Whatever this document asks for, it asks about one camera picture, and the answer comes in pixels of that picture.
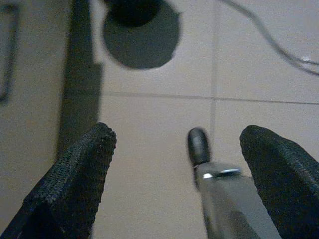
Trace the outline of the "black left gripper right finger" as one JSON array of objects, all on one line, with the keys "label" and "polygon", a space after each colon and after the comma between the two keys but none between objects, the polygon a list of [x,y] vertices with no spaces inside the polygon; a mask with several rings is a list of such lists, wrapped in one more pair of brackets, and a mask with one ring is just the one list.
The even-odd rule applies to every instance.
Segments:
[{"label": "black left gripper right finger", "polygon": [[283,239],[319,237],[319,163],[299,144],[257,125],[240,146],[259,197]]}]

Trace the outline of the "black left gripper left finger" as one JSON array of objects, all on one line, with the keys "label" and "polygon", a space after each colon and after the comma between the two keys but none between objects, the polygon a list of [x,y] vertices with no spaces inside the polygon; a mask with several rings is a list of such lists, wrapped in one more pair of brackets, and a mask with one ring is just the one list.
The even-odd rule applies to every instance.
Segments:
[{"label": "black left gripper left finger", "polygon": [[2,239],[87,239],[101,203],[116,133],[98,122],[37,182]]}]

